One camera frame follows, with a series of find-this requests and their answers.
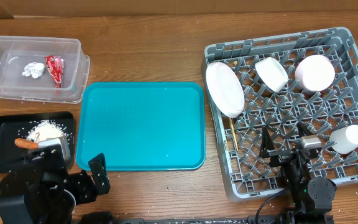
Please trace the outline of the rice and peanut scraps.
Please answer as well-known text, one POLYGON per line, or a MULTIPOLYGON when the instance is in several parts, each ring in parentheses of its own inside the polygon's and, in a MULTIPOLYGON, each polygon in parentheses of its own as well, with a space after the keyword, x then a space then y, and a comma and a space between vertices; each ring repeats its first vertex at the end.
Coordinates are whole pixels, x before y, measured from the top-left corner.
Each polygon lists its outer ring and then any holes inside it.
POLYGON ((25 122, 18 130, 17 136, 32 142, 40 142, 48 139, 66 137, 69 139, 72 133, 64 124, 52 120, 25 122))

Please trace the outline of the white tissue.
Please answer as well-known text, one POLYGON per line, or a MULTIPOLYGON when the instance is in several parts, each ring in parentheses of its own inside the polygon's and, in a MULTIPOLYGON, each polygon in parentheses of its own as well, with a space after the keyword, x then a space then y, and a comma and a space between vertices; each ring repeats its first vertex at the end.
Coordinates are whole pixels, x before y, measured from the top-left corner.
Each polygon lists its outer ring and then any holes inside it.
POLYGON ((25 77, 39 78, 43 75, 45 65, 39 62, 32 62, 24 67, 22 75, 25 77))

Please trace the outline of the small white cup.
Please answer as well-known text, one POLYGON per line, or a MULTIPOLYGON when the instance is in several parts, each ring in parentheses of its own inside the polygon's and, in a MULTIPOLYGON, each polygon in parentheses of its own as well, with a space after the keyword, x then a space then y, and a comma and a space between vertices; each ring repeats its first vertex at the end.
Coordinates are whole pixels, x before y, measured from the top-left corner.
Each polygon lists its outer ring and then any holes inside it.
POLYGON ((340 154, 352 152, 358 147, 358 125, 353 124, 333 131, 329 141, 335 142, 332 148, 340 154))

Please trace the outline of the red snack wrapper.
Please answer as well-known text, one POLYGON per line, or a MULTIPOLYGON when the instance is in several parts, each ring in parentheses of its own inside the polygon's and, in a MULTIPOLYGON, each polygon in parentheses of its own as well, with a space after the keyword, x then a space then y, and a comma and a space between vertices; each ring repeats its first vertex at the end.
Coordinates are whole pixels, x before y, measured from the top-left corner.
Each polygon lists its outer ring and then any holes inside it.
POLYGON ((45 57, 46 68, 51 75, 56 88, 62 87, 64 60, 61 57, 49 55, 45 57))

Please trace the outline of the orange carrot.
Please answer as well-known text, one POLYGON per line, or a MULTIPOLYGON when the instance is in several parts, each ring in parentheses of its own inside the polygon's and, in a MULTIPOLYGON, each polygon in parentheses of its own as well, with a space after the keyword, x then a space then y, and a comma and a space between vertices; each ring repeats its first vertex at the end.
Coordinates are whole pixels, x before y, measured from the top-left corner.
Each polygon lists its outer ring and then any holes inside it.
POLYGON ((20 147, 23 149, 29 149, 29 150, 37 149, 39 147, 39 145, 36 142, 30 141, 27 139, 22 139, 22 138, 15 139, 14 144, 17 147, 20 147))

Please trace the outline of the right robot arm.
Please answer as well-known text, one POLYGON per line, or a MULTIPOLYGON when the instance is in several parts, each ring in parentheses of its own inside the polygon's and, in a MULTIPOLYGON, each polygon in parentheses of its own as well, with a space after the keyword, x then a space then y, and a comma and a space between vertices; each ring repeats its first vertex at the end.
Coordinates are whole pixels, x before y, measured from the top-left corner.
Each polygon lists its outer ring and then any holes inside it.
POLYGON ((337 186, 325 177, 312 177, 308 169, 309 161, 319 156, 322 143, 301 121, 297 128, 298 144, 284 151, 275 149, 267 128, 262 128, 259 156, 270 159, 270 167, 280 168, 293 199, 293 208, 284 208, 275 223, 333 223, 326 213, 332 210, 337 186))

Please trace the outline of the white bowl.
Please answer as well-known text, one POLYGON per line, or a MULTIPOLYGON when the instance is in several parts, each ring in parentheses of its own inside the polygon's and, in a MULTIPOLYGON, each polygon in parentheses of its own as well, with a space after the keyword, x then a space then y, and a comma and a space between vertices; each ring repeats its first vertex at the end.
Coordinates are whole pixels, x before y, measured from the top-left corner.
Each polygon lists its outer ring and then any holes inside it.
POLYGON ((311 55, 298 64, 295 78, 299 86, 305 90, 323 91, 334 81, 335 69, 326 56, 311 55))
POLYGON ((267 57, 255 64, 255 70, 262 81, 274 92, 279 92, 288 82, 288 74, 280 62, 267 57))

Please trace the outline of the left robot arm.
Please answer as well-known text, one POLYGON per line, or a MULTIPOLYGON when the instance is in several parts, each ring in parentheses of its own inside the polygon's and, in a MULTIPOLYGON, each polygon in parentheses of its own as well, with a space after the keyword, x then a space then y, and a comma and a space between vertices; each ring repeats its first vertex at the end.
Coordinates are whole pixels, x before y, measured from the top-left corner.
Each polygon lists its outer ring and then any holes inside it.
POLYGON ((111 188, 104 154, 92 158, 91 170, 69 174, 71 159, 64 137, 38 143, 16 139, 29 150, 20 169, 0 181, 0 216, 4 223, 71 223, 77 205, 94 202, 111 188))

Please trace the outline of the pink plate with food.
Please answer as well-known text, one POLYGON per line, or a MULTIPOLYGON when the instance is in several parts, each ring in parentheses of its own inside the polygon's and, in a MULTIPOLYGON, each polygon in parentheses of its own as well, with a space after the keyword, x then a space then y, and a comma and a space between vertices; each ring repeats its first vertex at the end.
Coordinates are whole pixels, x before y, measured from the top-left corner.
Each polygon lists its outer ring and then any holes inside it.
POLYGON ((209 94, 218 109, 229 118, 238 117, 245 98, 236 74, 225 63, 213 62, 207 66, 205 75, 209 94))

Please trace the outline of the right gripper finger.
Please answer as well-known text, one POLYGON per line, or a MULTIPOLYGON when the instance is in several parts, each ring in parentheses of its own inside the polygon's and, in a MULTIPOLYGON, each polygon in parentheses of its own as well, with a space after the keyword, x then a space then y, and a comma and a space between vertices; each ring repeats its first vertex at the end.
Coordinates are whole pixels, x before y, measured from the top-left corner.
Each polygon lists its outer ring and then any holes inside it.
POLYGON ((299 121, 296 126, 297 126, 297 129, 298 129, 299 137, 305 137, 305 136, 312 136, 313 135, 313 133, 307 128, 307 126, 302 121, 299 121))
POLYGON ((267 127, 265 126, 262 128, 262 142, 260 145, 259 156, 261 158, 268 158, 271 156, 270 154, 273 152, 275 152, 275 146, 267 130, 267 127))

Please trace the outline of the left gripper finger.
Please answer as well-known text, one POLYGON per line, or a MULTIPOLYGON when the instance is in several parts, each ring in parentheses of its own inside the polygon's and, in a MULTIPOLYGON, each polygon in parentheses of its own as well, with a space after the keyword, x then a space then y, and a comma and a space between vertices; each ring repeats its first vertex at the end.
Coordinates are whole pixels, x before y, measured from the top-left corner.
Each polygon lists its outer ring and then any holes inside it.
POLYGON ((92 173, 94 185, 99 195, 108 194, 111 188, 108 174, 106 172, 106 161, 103 153, 98 154, 88 162, 92 173))
POLYGON ((35 155, 0 157, 0 173, 6 173, 23 168, 35 158, 35 155))

